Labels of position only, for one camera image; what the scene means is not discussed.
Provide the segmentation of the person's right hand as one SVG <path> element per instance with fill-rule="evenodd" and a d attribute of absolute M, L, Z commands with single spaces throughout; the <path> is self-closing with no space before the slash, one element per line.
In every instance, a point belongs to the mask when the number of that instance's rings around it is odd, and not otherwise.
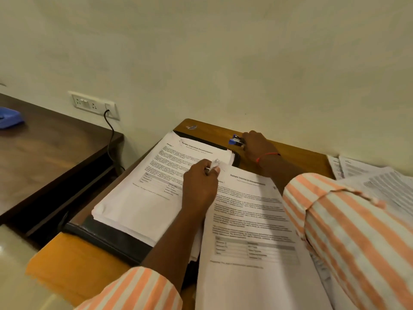
<path fill-rule="evenodd" d="M 280 156 L 279 151 L 275 145 L 269 142 L 262 133 L 259 133 L 259 145 L 254 149 L 244 149 L 245 156 L 256 163 L 259 163 L 261 159 L 270 155 Z"/>

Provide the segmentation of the person's left hand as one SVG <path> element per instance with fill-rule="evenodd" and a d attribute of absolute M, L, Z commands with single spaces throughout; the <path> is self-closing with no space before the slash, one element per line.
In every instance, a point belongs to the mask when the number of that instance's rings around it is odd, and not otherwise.
<path fill-rule="evenodd" d="M 182 212 L 190 216 L 204 217 L 218 192 L 218 177 L 203 177 L 203 160 L 184 173 Z"/>

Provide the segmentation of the printed paper sheet set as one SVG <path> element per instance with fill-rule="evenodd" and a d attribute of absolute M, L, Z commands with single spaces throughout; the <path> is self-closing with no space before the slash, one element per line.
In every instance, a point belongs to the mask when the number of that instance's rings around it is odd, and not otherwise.
<path fill-rule="evenodd" d="M 333 310 L 271 179 L 215 163 L 195 310 Z"/>

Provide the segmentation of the person's right forearm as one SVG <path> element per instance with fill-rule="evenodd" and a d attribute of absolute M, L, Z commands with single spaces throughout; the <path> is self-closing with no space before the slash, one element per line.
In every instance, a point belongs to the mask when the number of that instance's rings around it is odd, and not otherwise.
<path fill-rule="evenodd" d="M 265 175 L 271 178 L 281 195 L 283 195 L 286 186 L 292 179 L 305 173 L 298 166 L 277 155 L 266 156 L 257 164 Z"/>

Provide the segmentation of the person's left forearm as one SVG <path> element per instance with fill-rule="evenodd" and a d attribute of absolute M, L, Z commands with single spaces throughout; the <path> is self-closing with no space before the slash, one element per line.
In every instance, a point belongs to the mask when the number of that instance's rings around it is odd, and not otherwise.
<path fill-rule="evenodd" d="M 156 271 L 180 291 L 194 238 L 207 210 L 206 207 L 182 207 L 140 266 Z"/>

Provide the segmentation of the orange striped white shirt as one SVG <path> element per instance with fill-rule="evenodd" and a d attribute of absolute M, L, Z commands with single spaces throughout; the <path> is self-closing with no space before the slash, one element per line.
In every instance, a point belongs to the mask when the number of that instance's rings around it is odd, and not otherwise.
<path fill-rule="evenodd" d="M 215 171 L 186 172 L 183 208 L 142 265 L 75 310 L 181 310 L 195 232 L 217 189 Z M 300 239 L 359 310 L 413 310 L 413 226 L 382 202 L 314 173 L 292 179 L 282 197 Z"/>

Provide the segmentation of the pile of loose printed papers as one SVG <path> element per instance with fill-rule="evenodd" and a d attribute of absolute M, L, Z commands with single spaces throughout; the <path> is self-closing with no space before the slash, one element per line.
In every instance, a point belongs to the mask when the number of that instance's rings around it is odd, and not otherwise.
<path fill-rule="evenodd" d="M 305 238 L 330 271 L 335 310 L 413 310 L 413 178 L 340 163 L 344 179 L 304 181 L 317 197 Z"/>

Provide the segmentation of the dark wooden desk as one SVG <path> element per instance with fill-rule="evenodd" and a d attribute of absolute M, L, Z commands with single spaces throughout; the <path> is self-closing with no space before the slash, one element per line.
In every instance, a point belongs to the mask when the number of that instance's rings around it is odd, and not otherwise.
<path fill-rule="evenodd" d="M 0 93 L 24 123 L 0 130 L 0 226 L 37 250 L 121 173 L 124 135 Z"/>

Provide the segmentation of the blue plastic object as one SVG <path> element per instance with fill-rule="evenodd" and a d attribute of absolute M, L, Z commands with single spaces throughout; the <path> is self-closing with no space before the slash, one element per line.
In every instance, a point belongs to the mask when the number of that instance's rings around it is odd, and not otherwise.
<path fill-rule="evenodd" d="M 24 123 L 23 116 L 17 110 L 0 107 L 0 130 Z"/>

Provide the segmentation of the white wall socket plate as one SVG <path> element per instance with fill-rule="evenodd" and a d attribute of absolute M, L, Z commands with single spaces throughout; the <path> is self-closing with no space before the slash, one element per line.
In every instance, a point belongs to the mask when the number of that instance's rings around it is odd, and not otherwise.
<path fill-rule="evenodd" d="M 116 103 L 107 99 L 92 97 L 89 95 L 68 91 L 75 108 L 90 112 L 99 116 L 106 116 L 119 121 L 120 116 Z"/>

